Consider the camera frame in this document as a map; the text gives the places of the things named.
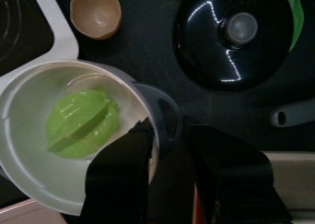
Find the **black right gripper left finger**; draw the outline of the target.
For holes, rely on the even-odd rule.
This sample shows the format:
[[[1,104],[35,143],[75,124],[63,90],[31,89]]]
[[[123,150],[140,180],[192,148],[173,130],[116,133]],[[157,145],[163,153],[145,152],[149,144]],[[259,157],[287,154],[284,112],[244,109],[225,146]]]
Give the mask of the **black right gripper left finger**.
[[[87,168],[79,224],[147,224],[152,138],[145,119],[99,152]]]

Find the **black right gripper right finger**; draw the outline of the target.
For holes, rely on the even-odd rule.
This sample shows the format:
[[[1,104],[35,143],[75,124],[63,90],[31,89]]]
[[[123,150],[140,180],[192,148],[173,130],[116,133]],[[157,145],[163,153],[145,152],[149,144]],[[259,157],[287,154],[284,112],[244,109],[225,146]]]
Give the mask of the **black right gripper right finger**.
[[[188,127],[185,145],[196,183],[195,223],[291,224],[267,156],[208,125]]]

